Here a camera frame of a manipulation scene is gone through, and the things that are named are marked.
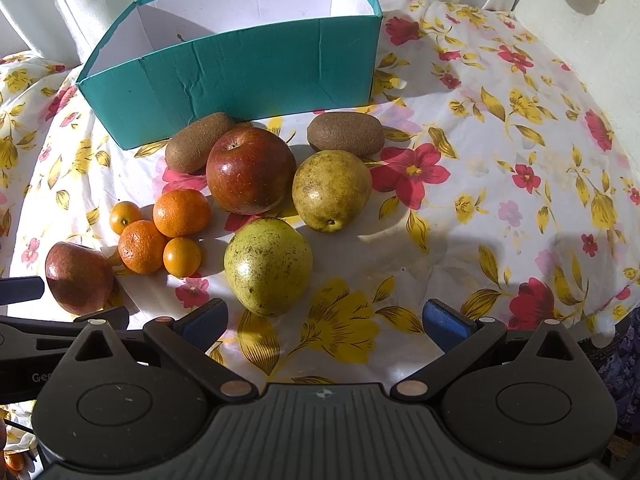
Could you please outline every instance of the teal box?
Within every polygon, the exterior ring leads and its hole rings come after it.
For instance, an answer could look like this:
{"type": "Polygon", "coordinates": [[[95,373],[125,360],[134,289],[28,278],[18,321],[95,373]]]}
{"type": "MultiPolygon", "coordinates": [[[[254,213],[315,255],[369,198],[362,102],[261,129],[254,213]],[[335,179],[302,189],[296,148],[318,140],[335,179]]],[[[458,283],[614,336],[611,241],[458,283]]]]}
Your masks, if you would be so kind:
{"type": "Polygon", "coordinates": [[[369,101],[378,0],[137,0],[78,88],[124,150],[214,112],[258,120],[369,101]]]}

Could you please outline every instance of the wall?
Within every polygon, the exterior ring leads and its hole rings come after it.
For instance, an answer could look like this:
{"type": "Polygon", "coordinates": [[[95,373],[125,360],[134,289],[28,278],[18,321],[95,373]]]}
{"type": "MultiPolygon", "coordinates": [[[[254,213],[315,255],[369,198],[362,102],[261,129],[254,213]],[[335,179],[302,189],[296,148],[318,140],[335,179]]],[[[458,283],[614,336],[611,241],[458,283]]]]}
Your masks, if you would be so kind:
{"type": "Polygon", "coordinates": [[[514,13],[587,85],[638,171],[640,0],[519,0],[514,13]]]}

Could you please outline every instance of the citrus fruit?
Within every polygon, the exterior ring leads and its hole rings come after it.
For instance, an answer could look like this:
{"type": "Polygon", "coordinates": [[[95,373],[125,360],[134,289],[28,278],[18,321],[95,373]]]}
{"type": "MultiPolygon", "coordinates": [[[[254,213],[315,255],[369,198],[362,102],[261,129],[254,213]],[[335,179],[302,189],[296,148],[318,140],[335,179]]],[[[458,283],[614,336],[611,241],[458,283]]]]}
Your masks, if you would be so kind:
{"type": "Polygon", "coordinates": [[[176,189],[162,195],[154,205],[154,223],[169,238],[197,233],[211,218],[204,195],[195,189],[176,189]]]}
{"type": "Polygon", "coordinates": [[[164,248],[164,268],[176,278],[186,278],[198,270],[202,253],[198,244],[190,238],[173,238],[164,248]]]}
{"type": "Polygon", "coordinates": [[[109,224],[117,235],[121,235],[124,228],[133,222],[142,220],[142,211],[133,202],[118,202],[111,210],[109,224]]]}
{"type": "Polygon", "coordinates": [[[166,238],[153,222],[138,220],[124,228],[118,252],[127,269],[136,274],[151,274],[162,267],[166,238]]]}

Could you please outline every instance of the open box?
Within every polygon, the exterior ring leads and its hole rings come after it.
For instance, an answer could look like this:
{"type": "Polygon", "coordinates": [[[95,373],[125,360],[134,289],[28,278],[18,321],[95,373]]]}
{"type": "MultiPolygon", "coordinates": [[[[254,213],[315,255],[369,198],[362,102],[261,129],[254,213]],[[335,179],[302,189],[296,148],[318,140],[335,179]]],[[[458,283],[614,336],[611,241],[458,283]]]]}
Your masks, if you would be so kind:
{"type": "Polygon", "coordinates": [[[214,112],[256,120],[369,100],[378,0],[137,0],[78,88],[128,150],[214,112]]]}

